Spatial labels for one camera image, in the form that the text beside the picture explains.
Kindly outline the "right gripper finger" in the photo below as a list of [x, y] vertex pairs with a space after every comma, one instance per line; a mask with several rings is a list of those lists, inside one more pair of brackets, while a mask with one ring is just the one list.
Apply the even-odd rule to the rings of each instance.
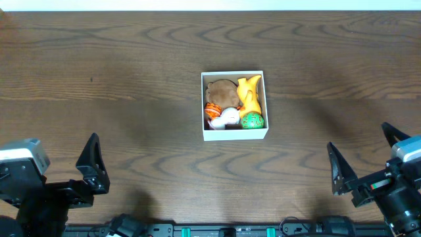
[[327, 149], [331, 164], [332, 194], [340, 196], [353, 190], [355, 188], [354, 182], [358, 178], [354, 170], [332, 142], [327, 144]]
[[405, 134], [404, 132], [400, 131], [399, 129], [392, 126], [388, 122], [383, 122], [381, 127], [384, 133], [384, 136], [390, 147], [393, 147], [398, 142], [401, 142], [403, 140], [407, 140], [410, 138], [408, 134]]

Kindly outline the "green ball with orange letters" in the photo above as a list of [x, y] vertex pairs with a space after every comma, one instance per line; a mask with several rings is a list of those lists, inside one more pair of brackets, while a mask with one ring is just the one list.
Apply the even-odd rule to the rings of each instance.
[[247, 113], [241, 119], [242, 129], [261, 129], [264, 128], [264, 119], [261, 114], [256, 112]]

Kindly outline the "white pink duck toy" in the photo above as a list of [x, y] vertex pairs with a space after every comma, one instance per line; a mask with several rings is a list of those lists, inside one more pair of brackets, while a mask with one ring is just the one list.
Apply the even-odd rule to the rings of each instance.
[[239, 124], [239, 110], [235, 107], [224, 109], [219, 117], [209, 121], [211, 130], [225, 130], [227, 125]]

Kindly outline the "yellow rubber squirrel toy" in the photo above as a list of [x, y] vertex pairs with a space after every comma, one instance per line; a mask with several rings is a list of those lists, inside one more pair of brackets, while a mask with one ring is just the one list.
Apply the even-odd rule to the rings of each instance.
[[259, 83], [261, 75], [250, 77], [250, 79], [239, 78], [237, 80], [237, 94], [242, 102], [242, 106], [239, 109], [239, 116], [242, 119], [247, 113], [258, 113], [262, 114], [261, 107], [259, 104], [259, 97], [257, 93], [257, 84]]

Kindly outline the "small orange lattice ball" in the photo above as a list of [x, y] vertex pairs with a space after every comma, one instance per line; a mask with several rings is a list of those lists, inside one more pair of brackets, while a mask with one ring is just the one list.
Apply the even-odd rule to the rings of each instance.
[[207, 120], [214, 120], [222, 113], [222, 108], [214, 103], [206, 103], [204, 115]]

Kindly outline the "brown plush toy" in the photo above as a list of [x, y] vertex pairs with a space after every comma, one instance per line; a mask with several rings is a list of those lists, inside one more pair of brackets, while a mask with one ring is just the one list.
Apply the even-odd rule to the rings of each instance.
[[240, 99], [237, 94], [237, 86], [227, 79], [210, 82], [205, 90], [205, 101], [221, 107], [222, 110], [228, 107], [238, 107]]

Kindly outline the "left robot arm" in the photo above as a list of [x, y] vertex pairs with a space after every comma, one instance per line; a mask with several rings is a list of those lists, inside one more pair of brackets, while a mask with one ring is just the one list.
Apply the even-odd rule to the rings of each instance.
[[1, 200], [18, 209], [15, 219], [1, 219], [2, 236], [61, 236], [69, 209], [91, 207], [96, 195], [109, 192], [111, 183], [96, 133], [76, 161], [81, 180], [48, 183], [49, 165], [37, 138], [1, 147]]

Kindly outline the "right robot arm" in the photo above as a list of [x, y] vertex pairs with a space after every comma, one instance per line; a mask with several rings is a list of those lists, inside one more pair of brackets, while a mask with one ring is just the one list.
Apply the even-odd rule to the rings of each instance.
[[391, 147], [385, 169], [359, 178], [336, 146], [327, 150], [332, 170], [332, 193], [351, 193], [361, 207], [376, 203], [385, 223], [398, 236], [420, 235], [420, 136], [409, 136], [385, 122], [384, 136]]

